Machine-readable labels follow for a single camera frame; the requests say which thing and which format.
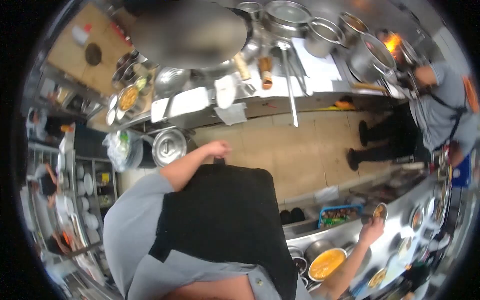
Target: orange cloth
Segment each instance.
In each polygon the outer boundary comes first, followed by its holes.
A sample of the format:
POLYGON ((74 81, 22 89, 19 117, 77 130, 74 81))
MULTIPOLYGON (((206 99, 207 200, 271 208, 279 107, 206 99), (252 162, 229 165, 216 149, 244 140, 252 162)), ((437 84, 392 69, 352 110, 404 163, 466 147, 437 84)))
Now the orange cloth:
POLYGON ((463 76, 463 84, 465 85, 465 90, 467 92, 468 104, 470 104, 470 107, 472 108, 474 113, 476 114, 480 113, 477 93, 475 92, 475 89, 472 86, 471 80, 468 77, 463 76))

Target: black pants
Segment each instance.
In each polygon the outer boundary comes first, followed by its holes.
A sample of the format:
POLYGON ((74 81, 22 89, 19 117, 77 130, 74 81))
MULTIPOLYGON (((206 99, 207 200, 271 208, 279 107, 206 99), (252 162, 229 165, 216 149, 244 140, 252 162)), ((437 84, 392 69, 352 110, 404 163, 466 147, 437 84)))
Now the black pants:
POLYGON ((408 103, 394 108, 393 114, 383 122, 368 129, 369 142, 388 140, 382 146, 363 151, 355 151, 355 159, 362 161, 386 161, 415 153, 420 131, 410 112, 408 103))

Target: cook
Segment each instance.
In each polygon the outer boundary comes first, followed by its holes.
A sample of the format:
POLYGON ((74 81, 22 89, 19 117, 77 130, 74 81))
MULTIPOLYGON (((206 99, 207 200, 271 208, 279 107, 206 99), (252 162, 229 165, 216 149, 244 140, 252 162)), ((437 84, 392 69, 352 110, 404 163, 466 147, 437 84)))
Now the cook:
POLYGON ((347 161, 356 171, 363 161, 387 161, 431 151, 450 143, 450 161, 458 166, 477 139, 477 95, 467 77, 445 62, 419 67, 415 77, 425 91, 419 99, 396 107, 380 124, 367 128, 360 122, 360 142, 388 140, 388 144, 368 150, 350 149, 347 161))
MULTIPOLYGON (((121 294, 141 299, 311 299, 291 259, 272 175, 222 163, 204 145, 140 179, 108 211, 104 247, 121 294)), ((357 247, 318 289, 337 299, 384 231, 365 225, 357 247)))

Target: tray of food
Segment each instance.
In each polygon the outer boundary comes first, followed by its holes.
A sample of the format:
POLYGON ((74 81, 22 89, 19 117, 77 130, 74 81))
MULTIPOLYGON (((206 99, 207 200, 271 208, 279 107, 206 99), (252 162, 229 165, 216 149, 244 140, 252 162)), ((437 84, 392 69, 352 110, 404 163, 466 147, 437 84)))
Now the tray of food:
POLYGON ((363 206, 360 204, 324 207, 320 211, 318 228, 328 228, 343 224, 361 216, 363 206))

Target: black shoe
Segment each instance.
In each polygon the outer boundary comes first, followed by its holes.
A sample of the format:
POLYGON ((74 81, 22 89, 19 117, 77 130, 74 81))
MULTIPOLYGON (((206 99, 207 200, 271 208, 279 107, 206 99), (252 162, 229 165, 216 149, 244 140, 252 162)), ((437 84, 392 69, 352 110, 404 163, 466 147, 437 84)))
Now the black shoe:
POLYGON ((368 138, 367 138, 367 122, 361 121, 359 124, 359 132, 360 132, 360 143, 362 146, 366 147, 368 145, 368 138))
POLYGON ((352 169, 352 171, 358 171, 359 163, 355 158, 355 150, 350 149, 348 151, 347 162, 348 162, 348 166, 350 167, 350 169, 352 169))

